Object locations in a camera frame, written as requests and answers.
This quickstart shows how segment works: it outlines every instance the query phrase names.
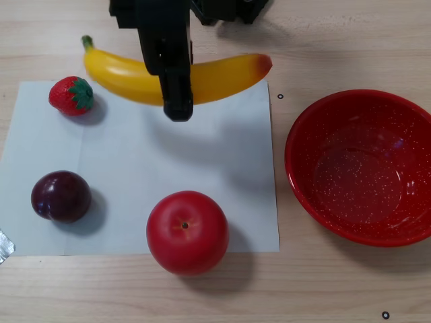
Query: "white paper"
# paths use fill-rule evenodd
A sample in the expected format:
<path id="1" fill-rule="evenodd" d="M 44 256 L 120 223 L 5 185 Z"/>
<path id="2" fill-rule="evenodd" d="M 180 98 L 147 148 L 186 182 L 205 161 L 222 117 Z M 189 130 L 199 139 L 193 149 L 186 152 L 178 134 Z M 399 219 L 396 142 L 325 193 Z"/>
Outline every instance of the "white paper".
<path id="1" fill-rule="evenodd" d="M 48 103 L 54 82 L 21 84 L 0 163 L 0 227 L 14 256 L 149 253 L 145 228 L 165 196 L 196 190 L 223 209 L 231 252 L 279 251 L 266 81 L 195 106 L 189 122 L 92 83 L 93 111 L 69 118 Z M 34 184 L 69 170 L 93 192 L 71 225 L 47 221 L 30 203 Z"/>

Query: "strawberry leaves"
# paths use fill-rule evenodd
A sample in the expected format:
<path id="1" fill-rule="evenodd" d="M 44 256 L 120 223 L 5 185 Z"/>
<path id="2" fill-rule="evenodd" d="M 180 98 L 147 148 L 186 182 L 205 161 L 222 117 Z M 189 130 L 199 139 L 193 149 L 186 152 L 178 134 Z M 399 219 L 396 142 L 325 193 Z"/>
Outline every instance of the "strawberry leaves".
<path id="1" fill-rule="evenodd" d="M 69 92 L 75 94 L 72 98 L 72 101 L 77 102 L 76 109 L 91 109 L 94 104 L 94 96 L 93 89 L 90 84 L 88 84 L 85 79 L 80 77 L 76 77 L 76 80 L 73 81 L 73 84 L 74 86 L 69 89 Z"/>

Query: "strawberry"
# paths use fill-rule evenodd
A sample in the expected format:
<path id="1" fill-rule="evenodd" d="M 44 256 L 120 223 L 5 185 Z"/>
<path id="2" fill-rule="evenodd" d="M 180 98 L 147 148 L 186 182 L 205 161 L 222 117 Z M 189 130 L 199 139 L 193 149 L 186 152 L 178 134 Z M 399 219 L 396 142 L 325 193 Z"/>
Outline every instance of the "strawberry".
<path id="1" fill-rule="evenodd" d="M 92 108 L 93 90 L 85 79 L 69 76 L 57 82 L 49 92 L 49 103 L 68 116 L 79 116 Z"/>

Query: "plastic fruit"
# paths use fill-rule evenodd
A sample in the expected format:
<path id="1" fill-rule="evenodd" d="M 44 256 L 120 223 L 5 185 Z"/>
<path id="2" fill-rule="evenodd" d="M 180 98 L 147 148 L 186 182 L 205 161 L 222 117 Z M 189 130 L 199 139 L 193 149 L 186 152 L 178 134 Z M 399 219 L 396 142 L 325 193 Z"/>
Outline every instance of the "plastic fruit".
<path id="1" fill-rule="evenodd" d="M 223 258 L 229 242 L 228 221 L 208 196 L 178 192 L 154 207 L 147 223 L 147 242 L 167 271 L 198 275 Z"/>
<path id="2" fill-rule="evenodd" d="M 83 217 L 92 200 L 87 182 L 73 172 L 59 171 L 42 177 L 32 191 L 34 211 L 45 219 L 72 223 Z"/>
<path id="3" fill-rule="evenodd" d="M 48 100 L 58 111 L 68 116 L 79 116 L 92 108 L 93 89 L 85 79 L 69 76 L 53 86 Z"/>
<path id="4" fill-rule="evenodd" d="M 159 78 L 148 73 L 144 62 L 95 49 L 89 36 L 82 42 L 86 50 L 84 65 L 94 81 L 126 99 L 163 105 Z M 271 58 L 260 54 L 191 65 L 193 101 L 201 104 L 241 92 L 262 80 L 271 68 Z"/>

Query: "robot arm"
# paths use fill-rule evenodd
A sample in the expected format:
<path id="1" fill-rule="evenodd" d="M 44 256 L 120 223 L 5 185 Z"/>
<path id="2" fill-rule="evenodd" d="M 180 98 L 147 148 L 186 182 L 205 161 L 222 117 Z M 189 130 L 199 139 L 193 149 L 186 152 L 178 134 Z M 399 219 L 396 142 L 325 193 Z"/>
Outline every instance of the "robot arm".
<path id="1" fill-rule="evenodd" d="M 193 114 L 189 36 L 190 8 L 202 24 L 233 21 L 251 24 L 268 0 L 110 0 L 119 28 L 136 28 L 147 70 L 160 79 L 164 112 L 173 121 Z"/>

